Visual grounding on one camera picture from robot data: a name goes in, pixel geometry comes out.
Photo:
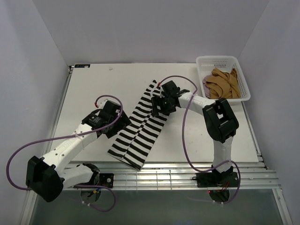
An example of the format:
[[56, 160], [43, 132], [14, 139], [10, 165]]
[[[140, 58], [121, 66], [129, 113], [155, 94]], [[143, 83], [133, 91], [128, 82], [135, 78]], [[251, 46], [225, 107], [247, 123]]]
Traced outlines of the black white striped tank top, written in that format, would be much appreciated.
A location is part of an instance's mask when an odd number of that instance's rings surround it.
[[108, 150], [110, 156], [138, 171], [143, 167], [169, 117], [161, 112], [157, 117], [151, 115], [151, 98], [160, 94], [157, 82], [153, 80], [129, 116], [131, 124], [119, 132]]

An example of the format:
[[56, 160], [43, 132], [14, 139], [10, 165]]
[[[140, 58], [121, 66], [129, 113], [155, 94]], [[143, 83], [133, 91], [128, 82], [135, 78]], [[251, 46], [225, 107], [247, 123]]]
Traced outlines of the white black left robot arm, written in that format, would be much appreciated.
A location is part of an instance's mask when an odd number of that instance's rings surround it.
[[100, 182], [100, 171], [95, 165], [82, 163], [71, 169], [67, 169], [67, 165], [102, 134], [111, 138], [130, 123], [120, 104], [110, 100], [101, 102], [98, 109], [81, 121], [71, 138], [66, 138], [43, 156], [33, 156], [28, 161], [27, 187], [46, 202], [52, 202], [65, 188], [76, 185], [95, 187]]

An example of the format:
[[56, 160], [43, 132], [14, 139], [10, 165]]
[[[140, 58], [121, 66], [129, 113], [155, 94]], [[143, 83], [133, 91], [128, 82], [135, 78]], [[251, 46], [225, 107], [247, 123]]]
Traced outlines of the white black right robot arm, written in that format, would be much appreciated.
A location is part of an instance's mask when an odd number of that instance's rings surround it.
[[184, 108], [204, 117], [207, 132], [213, 140], [214, 158], [211, 169], [198, 171], [198, 180], [205, 185], [223, 186], [233, 176], [232, 142], [239, 128], [238, 120], [225, 98], [209, 100], [180, 89], [174, 81], [162, 86], [158, 95], [151, 95], [152, 116], [169, 115]]

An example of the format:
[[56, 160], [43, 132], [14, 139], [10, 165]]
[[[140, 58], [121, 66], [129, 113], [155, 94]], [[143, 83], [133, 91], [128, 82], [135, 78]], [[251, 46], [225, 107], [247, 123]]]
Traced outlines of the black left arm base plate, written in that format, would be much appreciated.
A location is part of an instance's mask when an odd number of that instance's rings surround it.
[[113, 188], [114, 174], [113, 173], [100, 173], [95, 178], [95, 185]]

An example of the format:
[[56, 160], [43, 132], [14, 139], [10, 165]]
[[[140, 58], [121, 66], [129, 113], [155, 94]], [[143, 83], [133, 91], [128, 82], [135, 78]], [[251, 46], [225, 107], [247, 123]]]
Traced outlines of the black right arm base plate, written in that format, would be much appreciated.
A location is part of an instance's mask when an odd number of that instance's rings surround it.
[[218, 178], [212, 172], [197, 173], [192, 180], [195, 180], [198, 188], [217, 188], [217, 187], [229, 187], [235, 188], [239, 184], [239, 177], [236, 172], [225, 178]]

